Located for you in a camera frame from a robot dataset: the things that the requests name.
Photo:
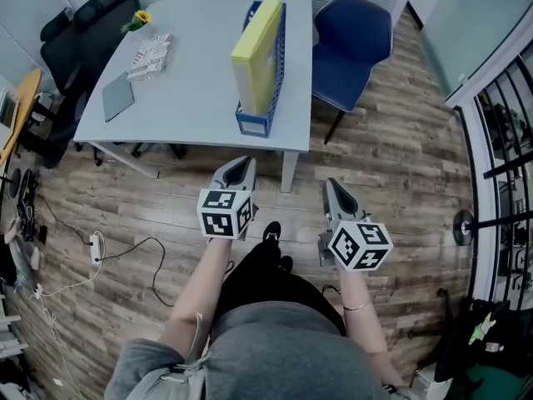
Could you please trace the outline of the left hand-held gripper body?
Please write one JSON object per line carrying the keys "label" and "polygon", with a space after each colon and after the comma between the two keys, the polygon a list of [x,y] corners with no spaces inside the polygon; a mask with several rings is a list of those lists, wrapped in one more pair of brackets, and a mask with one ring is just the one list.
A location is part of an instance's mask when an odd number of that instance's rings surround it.
{"label": "left hand-held gripper body", "polygon": [[256,198],[253,191],[203,188],[197,202],[202,235],[244,240],[257,211]]}

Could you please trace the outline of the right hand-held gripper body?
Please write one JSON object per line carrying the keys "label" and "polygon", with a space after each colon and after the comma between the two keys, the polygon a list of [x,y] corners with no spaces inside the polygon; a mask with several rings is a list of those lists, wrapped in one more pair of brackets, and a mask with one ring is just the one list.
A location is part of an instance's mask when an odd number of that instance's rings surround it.
{"label": "right hand-held gripper body", "polygon": [[322,267],[337,265],[349,272],[377,270],[393,249],[383,223],[340,221],[319,236]]}

